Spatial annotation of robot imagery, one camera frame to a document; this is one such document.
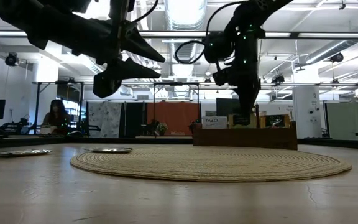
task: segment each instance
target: black cable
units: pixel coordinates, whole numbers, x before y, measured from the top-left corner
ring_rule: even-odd
[[[152,8],[150,10],[147,11],[143,16],[140,16],[139,18],[135,19],[133,22],[139,22],[142,19],[146,18],[148,15],[150,15],[154,11],[154,9],[157,7],[157,5],[158,5],[158,0],[155,0],[154,5],[152,6]]]
[[[229,6],[233,6],[233,5],[236,5],[236,4],[242,4],[242,3],[246,3],[247,1],[236,1],[236,2],[230,2],[230,3],[227,3],[223,6],[221,6],[219,9],[217,9],[216,11],[214,11],[214,13],[212,13],[211,17],[208,19],[208,22],[207,22],[207,25],[206,25],[206,31],[205,31],[205,35],[208,35],[209,33],[209,25],[213,19],[213,17],[219,12],[221,11],[222,9],[224,8],[227,8]],[[175,51],[175,54],[173,55],[175,60],[179,63],[182,63],[182,64],[187,64],[187,65],[191,65],[191,64],[194,64],[196,61],[198,61],[203,55],[204,55],[204,50],[200,53],[200,55],[194,59],[193,61],[190,61],[190,62],[184,62],[182,60],[180,60],[178,58],[178,51],[185,45],[188,45],[188,44],[202,44],[202,45],[206,45],[204,42],[201,42],[201,41],[197,41],[197,40],[191,40],[191,41],[188,41],[188,42],[185,42],[185,43],[182,43],[181,45],[179,45],[179,47],[176,49]]]

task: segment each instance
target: jute rug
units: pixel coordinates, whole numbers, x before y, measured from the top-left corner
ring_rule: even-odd
[[[284,149],[145,146],[129,154],[87,152],[74,167],[99,174],[200,182],[263,182],[326,177],[352,169],[340,159]]]

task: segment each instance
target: table surface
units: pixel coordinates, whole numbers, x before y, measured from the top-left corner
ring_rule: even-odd
[[[350,172],[333,177],[214,184],[112,177],[72,167],[69,160],[86,146],[95,144],[21,147],[53,154],[0,158],[0,223],[358,223],[358,149],[300,146],[352,163]]]

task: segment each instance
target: ceiling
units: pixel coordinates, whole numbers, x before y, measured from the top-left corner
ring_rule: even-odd
[[[143,3],[146,0],[137,0],[136,11],[131,16],[139,16],[144,10]],[[183,5],[189,6],[192,0],[165,0],[165,1],[181,1]],[[90,7],[92,13],[87,16],[106,17],[106,7],[109,3],[106,0],[99,0],[99,4],[92,3]],[[206,14],[202,28],[205,30],[206,20],[220,6],[228,3],[228,0],[208,0]],[[285,6],[269,17],[263,25],[266,31],[283,31],[283,32],[350,32],[358,26],[358,1],[345,0],[346,8],[339,10],[342,1],[340,0],[294,0],[291,4]],[[147,0],[148,9],[154,3]],[[210,30],[223,30],[225,25],[232,16],[236,7],[228,7],[217,13],[211,22]],[[183,7],[183,14],[189,16],[191,13],[186,12]],[[160,0],[157,9],[147,17],[147,28],[149,30],[169,30],[170,27],[166,20],[166,12],[164,1]],[[16,30],[15,27],[1,21],[0,30]],[[172,72],[170,39],[151,39],[152,46],[158,50],[166,59],[165,63],[160,63],[161,74],[163,78],[175,78]],[[321,49],[325,45],[331,43],[331,40],[260,40],[260,65],[259,76],[265,78],[266,82],[270,82],[271,78],[278,73],[285,76],[286,81],[291,81],[293,70],[288,66],[274,71],[283,60],[288,60],[294,55],[309,55],[316,50]],[[201,52],[201,46],[196,47],[197,52]],[[51,57],[61,66],[59,69],[60,76],[75,77],[78,80],[91,81],[94,73],[82,63],[78,63],[72,55],[53,55],[44,50],[39,50],[29,44],[25,38],[0,38],[0,57],[4,57],[8,52],[17,52],[21,60],[28,63],[37,63],[42,57]],[[319,68],[319,77],[321,82],[329,82],[333,77],[350,74],[358,70],[358,44],[349,47],[341,52],[344,55],[344,61],[338,66],[335,64],[332,69],[331,62],[318,62],[315,64]],[[191,80],[204,81],[206,73],[216,72],[214,65],[208,64],[204,58],[196,63],[191,72]],[[346,82],[358,82],[358,74],[348,78]]]

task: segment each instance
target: security camera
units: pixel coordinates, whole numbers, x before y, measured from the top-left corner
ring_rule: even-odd
[[[17,58],[17,53],[9,53],[5,59],[5,64],[11,67],[19,65],[19,59]]]

